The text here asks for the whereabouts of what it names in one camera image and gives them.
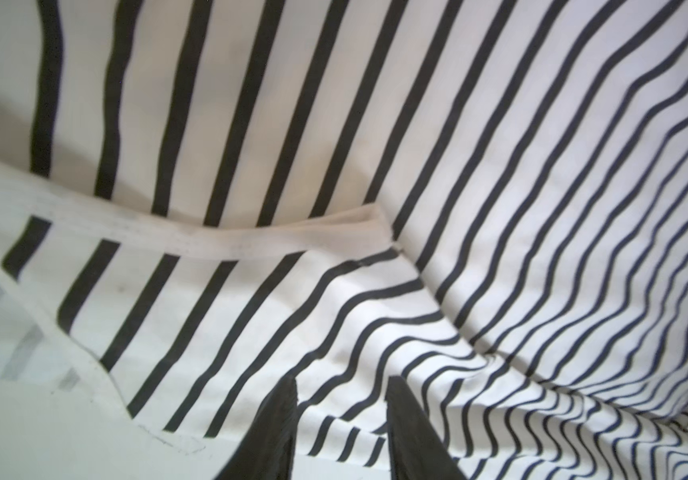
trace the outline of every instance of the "black and white striped fabric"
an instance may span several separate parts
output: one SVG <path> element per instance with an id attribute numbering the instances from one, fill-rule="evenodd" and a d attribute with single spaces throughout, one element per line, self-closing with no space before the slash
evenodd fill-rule
<path id="1" fill-rule="evenodd" d="M 688 477 L 688 1 L 0 0 L 0 161 L 0 283 L 139 422 L 293 372 L 383 466 L 402 374 L 468 475 Z"/>
<path id="2" fill-rule="evenodd" d="M 59 349 L 1 286 L 0 379 L 64 391 L 74 389 L 80 382 Z"/>

